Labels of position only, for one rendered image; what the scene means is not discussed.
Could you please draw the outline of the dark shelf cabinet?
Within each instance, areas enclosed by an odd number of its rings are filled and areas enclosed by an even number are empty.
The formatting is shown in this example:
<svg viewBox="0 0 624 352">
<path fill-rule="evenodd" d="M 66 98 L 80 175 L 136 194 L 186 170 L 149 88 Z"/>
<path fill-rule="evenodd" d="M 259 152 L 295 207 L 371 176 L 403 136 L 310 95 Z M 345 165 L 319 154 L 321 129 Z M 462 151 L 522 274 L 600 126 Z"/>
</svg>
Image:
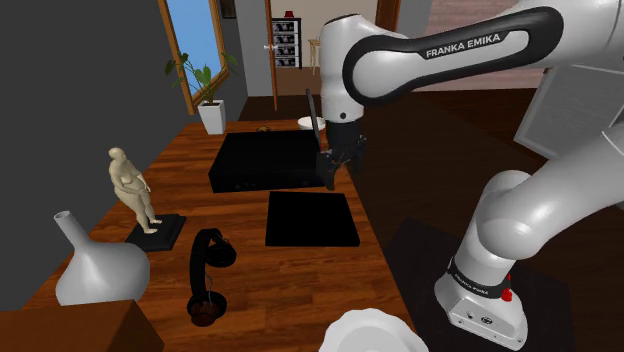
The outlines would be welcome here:
<svg viewBox="0 0 624 352">
<path fill-rule="evenodd" d="M 287 10 L 272 19 L 273 52 L 276 67 L 302 68 L 301 19 Z"/>
</svg>

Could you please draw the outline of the large black box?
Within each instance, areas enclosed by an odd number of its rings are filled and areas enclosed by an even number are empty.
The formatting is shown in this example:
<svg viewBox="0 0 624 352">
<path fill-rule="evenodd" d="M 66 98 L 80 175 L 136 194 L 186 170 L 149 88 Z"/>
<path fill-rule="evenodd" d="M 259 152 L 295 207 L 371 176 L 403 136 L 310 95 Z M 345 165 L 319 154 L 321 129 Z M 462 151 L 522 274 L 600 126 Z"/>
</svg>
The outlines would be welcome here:
<svg viewBox="0 0 624 352">
<path fill-rule="evenodd" d="M 226 135 L 208 173 L 215 193 L 322 187 L 311 130 Z"/>
</svg>

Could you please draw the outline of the grey flat panel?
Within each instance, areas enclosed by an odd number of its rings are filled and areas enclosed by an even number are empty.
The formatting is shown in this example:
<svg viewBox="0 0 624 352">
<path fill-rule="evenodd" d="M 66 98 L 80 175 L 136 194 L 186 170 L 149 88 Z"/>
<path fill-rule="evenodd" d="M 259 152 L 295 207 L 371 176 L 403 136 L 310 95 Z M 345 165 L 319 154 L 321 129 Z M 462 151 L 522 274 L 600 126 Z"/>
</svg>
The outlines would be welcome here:
<svg viewBox="0 0 624 352">
<path fill-rule="evenodd" d="M 573 65 L 542 79 L 514 141 L 548 159 L 618 123 L 624 112 L 624 71 Z"/>
</svg>

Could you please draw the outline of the black headphones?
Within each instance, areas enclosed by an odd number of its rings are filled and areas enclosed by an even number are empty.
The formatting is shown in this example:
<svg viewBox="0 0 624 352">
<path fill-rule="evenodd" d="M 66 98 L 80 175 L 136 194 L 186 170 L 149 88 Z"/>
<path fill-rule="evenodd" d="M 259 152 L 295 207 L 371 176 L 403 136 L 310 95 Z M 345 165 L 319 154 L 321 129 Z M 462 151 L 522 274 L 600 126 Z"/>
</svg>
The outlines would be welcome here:
<svg viewBox="0 0 624 352">
<path fill-rule="evenodd" d="M 214 281 L 206 267 L 226 268 L 233 265 L 236 258 L 236 250 L 219 229 L 202 229 L 195 236 L 189 261 L 192 296 L 186 306 L 195 326 L 211 326 L 226 313 L 228 305 L 227 299 L 212 289 Z"/>
</svg>

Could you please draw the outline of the wooden framed window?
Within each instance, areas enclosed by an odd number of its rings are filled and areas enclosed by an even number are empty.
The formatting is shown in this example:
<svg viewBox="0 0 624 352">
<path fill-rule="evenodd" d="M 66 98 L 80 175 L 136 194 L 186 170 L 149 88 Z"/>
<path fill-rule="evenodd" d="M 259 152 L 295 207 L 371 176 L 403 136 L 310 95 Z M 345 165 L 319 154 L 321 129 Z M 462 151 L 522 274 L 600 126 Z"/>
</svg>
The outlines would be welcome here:
<svg viewBox="0 0 624 352">
<path fill-rule="evenodd" d="M 172 58 L 165 75 L 179 88 L 188 113 L 214 96 L 237 62 L 226 53 L 217 0 L 157 0 Z"/>
</svg>

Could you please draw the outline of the white scalloped plate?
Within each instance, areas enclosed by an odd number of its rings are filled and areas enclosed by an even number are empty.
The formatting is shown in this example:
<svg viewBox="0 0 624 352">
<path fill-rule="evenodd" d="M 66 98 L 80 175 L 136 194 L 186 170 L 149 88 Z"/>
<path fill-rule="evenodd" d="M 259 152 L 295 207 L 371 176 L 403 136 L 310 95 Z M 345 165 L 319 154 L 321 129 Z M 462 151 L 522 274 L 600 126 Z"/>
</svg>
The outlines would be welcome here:
<svg viewBox="0 0 624 352">
<path fill-rule="evenodd" d="M 329 325 L 318 352 L 430 352 L 397 316 L 376 308 L 350 310 Z"/>
</svg>

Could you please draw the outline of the dark robot stand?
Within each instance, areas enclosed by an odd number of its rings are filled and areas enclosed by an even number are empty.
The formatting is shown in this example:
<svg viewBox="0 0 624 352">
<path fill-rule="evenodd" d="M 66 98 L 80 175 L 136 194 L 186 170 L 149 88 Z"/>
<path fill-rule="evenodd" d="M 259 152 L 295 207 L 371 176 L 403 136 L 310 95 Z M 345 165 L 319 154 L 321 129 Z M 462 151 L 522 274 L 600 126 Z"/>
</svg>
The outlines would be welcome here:
<svg viewBox="0 0 624 352">
<path fill-rule="evenodd" d="M 460 240 L 406 218 L 384 255 L 417 334 L 430 352 L 512 352 L 453 326 L 434 295 Z M 518 352 L 577 352 L 568 285 L 523 265 L 511 270 L 511 288 L 528 318 L 528 340 Z"/>
</svg>

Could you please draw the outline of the brown wooden box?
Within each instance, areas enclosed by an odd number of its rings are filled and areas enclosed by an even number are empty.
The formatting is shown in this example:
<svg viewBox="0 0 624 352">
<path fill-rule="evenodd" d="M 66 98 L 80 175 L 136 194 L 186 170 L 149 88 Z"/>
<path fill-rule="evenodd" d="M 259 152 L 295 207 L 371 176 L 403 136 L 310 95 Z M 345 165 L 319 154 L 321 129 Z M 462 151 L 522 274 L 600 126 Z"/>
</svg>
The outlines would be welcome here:
<svg viewBox="0 0 624 352">
<path fill-rule="evenodd" d="M 0 352 L 163 352 L 133 300 L 0 312 Z"/>
</svg>

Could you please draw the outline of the grey long-necked vase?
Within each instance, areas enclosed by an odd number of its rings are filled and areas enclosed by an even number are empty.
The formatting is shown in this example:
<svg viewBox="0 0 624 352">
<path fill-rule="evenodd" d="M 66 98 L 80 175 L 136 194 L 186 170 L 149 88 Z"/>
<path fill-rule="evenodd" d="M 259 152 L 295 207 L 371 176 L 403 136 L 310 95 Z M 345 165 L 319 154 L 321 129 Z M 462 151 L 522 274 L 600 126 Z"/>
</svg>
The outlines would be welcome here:
<svg viewBox="0 0 624 352">
<path fill-rule="evenodd" d="M 150 261 L 142 249 L 92 240 L 70 211 L 55 214 L 54 220 L 74 247 L 55 288 L 61 306 L 142 297 L 150 280 Z"/>
</svg>

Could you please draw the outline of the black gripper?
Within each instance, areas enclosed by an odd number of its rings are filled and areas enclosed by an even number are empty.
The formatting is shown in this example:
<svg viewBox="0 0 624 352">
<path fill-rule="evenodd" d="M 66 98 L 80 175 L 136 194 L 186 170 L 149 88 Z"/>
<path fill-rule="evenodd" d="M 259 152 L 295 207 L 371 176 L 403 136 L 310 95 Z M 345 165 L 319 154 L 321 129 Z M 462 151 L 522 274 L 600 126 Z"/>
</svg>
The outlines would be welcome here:
<svg viewBox="0 0 624 352">
<path fill-rule="evenodd" d="M 333 191 L 336 171 L 347 162 L 354 173 L 359 173 L 366 150 L 366 137 L 358 121 L 326 124 L 329 150 L 316 155 L 316 172 L 328 190 Z"/>
</svg>

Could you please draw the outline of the thin black upright slab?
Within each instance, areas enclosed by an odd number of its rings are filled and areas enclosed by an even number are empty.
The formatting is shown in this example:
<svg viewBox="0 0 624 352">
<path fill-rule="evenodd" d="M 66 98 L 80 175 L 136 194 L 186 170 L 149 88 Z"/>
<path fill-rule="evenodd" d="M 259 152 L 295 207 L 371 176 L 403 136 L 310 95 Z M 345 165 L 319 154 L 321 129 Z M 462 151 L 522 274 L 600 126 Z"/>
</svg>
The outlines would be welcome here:
<svg viewBox="0 0 624 352">
<path fill-rule="evenodd" d="M 308 101 L 308 106 L 309 106 L 309 111 L 310 111 L 310 121 L 312 125 L 312 130 L 314 131 L 315 137 L 319 144 L 319 150 L 322 151 L 322 141 L 320 137 L 320 129 L 318 125 L 318 117 L 317 117 L 316 110 L 315 110 L 314 99 L 309 88 L 305 89 L 305 93 L 306 93 L 306 98 Z"/>
</svg>

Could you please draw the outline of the flat black square pad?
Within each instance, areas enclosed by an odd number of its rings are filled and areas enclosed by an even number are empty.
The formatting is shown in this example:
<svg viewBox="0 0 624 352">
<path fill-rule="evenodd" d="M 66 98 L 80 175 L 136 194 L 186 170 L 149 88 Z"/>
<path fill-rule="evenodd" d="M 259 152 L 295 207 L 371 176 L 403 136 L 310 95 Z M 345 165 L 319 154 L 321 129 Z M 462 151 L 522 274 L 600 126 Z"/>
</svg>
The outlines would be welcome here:
<svg viewBox="0 0 624 352">
<path fill-rule="evenodd" d="M 344 194 L 271 191 L 265 245 L 358 247 L 360 238 Z"/>
</svg>

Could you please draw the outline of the green plant in white pot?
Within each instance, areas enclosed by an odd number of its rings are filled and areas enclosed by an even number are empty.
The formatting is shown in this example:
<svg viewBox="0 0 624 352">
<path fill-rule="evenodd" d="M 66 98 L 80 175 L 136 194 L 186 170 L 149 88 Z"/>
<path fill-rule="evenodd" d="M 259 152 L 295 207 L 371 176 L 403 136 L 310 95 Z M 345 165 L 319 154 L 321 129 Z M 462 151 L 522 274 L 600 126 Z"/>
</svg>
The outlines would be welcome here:
<svg viewBox="0 0 624 352">
<path fill-rule="evenodd" d="M 220 85 L 229 77 L 231 66 L 237 66 L 235 57 L 222 52 L 224 66 L 222 71 L 213 75 L 211 69 L 205 65 L 196 69 L 189 61 L 187 53 L 177 52 L 177 58 L 171 59 L 165 66 L 165 75 L 176 72 L 178 78 L 171 85 L 172 88 L 181 86 L 191 112 L 197 112 L 209 135 L 221 135 L 226 130 L 226 113 L 223 100 L 215 99 L 215 93 Z"/>
</svg>

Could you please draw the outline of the brown wooden table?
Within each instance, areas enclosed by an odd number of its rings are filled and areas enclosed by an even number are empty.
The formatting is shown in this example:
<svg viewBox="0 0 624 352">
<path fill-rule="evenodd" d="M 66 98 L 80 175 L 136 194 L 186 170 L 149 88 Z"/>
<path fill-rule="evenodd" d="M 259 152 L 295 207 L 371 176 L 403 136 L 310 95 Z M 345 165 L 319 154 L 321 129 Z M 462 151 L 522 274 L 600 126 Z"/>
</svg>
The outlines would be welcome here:
<svg viewBox="0 0 624 352">
<path fill-rule="evenodd" d="M 173 249 L 149 254 L 151 279 L 137 302 L 163 340 L 163 352 L 318 352 L 327 327 L 346 311 L 377 308 L 408 318 L 347 172 L 337 174 L 336 189 L 347 199 L 358 247 L 269 247 L 268 193 L 211 189 L 208 172 L 222 141 L 190 124 L 145 171 L 155 209 L 186 217 Z M 200 328 L 191 323 L 186 305 L 191 247 L 203 228 L 219 229 L 237 258 L 230 267 L 210 271 L 228 305 L 213 325 Z M 56 276 L 49 277 L 24 309 L 60 306 L 56 283 Z"/>
</svg>

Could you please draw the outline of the brown wooden door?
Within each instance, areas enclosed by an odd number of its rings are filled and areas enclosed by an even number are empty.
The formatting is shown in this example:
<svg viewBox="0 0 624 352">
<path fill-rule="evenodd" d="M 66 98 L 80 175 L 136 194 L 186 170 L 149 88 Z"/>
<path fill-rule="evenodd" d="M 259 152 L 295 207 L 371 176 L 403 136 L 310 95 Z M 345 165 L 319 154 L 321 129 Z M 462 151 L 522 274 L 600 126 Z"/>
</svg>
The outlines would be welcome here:
<svg viewBox="0 0 624 352">
<path fill-rule="evenodd" d="M 278 111 L 278 87 L 277 87 L 277 77 L 276 77 L 276 65 L 275 65 L 275 49 L 274 49 L 274 40 L 273 40 L 273 27 L 272 27 L 272 9 L 271 9 L 271 0 L 264 0 L 265 4 L 265 17 L 266 17 L 266 27 L 267 27 L 267 50 L 269 55 L 269 66 L 270 66 L 270 74 L 271 74 L 271 88 L 272 88 L 272 97 L 273 97 L 273 106 L 274 111 Z"/>
</svg>

